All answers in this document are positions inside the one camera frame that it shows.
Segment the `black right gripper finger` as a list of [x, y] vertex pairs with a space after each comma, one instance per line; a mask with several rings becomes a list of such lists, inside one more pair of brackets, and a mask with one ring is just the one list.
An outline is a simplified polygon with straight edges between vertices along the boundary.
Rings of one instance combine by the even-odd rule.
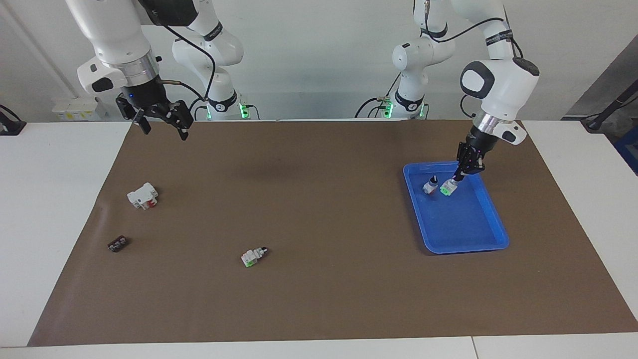
[[147, 136], [152, 130], [148, 119], [146, 118], [144, 109], [137, 109], [133, 118], [133, 123], [137, 125], [141, 131]]
[[169, 102], [164, 113], [164, 122], [173, 126], [182, 141], [189, 136], [189, 129], [193, 125], [193, 116], [184, 100]]

